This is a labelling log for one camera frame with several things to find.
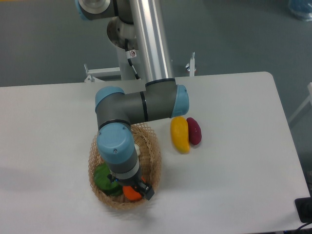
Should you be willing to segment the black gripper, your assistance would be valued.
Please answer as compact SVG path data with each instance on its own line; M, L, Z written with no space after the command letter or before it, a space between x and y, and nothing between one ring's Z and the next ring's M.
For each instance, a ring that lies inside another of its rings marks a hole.
M111 184L118 184L120 186L130 186L132 187L136 192L138 192L145 200L150 200L155 192L152 187L152 185L144 182L144 177L132 177L129 179L118 179L112 174L107 175L108 180Z

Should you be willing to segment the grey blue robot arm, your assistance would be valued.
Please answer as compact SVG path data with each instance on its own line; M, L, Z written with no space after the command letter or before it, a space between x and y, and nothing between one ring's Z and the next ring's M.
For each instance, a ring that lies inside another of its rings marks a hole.
M100 89L95 96L97 149L109 168L108 179L130 186L144 199L154 195L151 184L142 179L141 165L131 125L187 114L189 96L175 80L169 56L160 2L157 0L77 0L76 8L85 20L112 17L134 32L116 30L124 49L137 43L145 72L145 90L126 94L116 86Z

